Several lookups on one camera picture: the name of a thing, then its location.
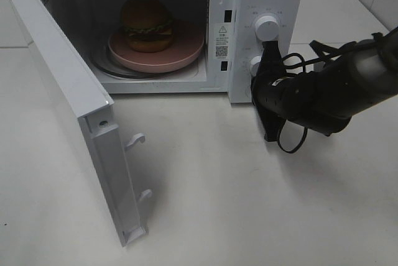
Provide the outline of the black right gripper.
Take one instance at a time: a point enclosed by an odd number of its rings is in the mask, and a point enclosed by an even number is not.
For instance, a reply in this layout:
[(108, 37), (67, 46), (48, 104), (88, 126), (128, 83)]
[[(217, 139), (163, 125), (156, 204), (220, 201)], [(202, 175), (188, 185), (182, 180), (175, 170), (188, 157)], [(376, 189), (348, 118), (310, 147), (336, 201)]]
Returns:
[(252, 78), (252, 103), (264, 129), (264, 139), (276, 142), (285, 121), (299, 114), (294, 92), (298, 75), (285, 71), (278, 41), (265, 41), (262, 46), (259, 73)]

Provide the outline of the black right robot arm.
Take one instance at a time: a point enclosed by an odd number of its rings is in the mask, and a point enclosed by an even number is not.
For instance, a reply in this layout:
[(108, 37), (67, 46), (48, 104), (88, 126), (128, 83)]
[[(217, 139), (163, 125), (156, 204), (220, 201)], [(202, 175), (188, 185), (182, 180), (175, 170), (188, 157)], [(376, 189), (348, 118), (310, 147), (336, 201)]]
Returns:
[(317, 57), (285, 65), (276, 41), (263, 42), (251, 81), (255, 106), (268, 142), (277, 142), (286, 121), (323, 135), (342, 131), (351, 118), (397, 95), (397, 30), (340, 48), (316, 40)]

